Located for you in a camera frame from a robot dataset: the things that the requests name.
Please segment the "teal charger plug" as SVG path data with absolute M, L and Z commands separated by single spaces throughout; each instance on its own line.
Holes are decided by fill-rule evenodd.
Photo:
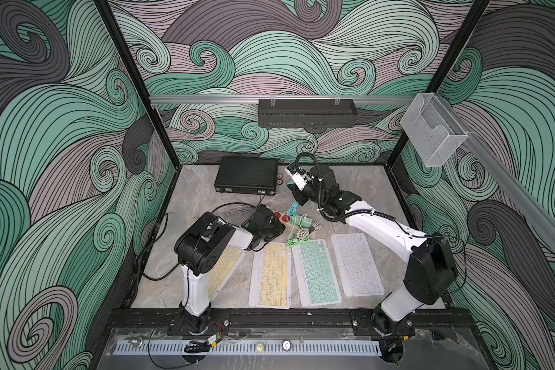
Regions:
M 298 191 L 298 186 L 296 185 L 294 180 L 288 180 L 286 186 L 291 192 Z

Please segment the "yellow wireless keyboard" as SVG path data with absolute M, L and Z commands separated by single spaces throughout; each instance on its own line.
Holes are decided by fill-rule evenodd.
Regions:
M 209 273 L 208 297 L 213 301 L 245 258 L 246 252 L 236 247 L 226 247 Z
M 291 308 L 291 251 L 270 243 L 254 253 L 248 304 L 253 308 Z

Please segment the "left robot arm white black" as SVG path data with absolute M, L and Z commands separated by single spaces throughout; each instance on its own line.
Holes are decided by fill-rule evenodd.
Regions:
M 209 272 L 226 248 L 254 251 L 258 245 L 269 244 L 284 231 L 285 225 L 263 204 L 254 208 L 241 225 L 231 224 L 212 212 L 203 213 L 174 246 L 183 272 L 184 298 L 180 303 L 183 326 L 194 333 L 206 330 L 211 311 Z

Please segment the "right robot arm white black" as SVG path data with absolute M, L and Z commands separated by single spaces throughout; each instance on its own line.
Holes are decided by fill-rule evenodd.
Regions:
M 373 310 L 378 333 L 391 335 L 406 327 L 405 318 L 424 305 L 433 305 L 459 275 L 448 237 L 426 234 L 377 211 L 362 198 L 343 191 L 327 165 L 310 170 L 297 163 L 286 167 L 288 189 L 300 204 L 312 201 L 329 222 L 342 222 L 368 234 L 405 263 L 402 285 Z

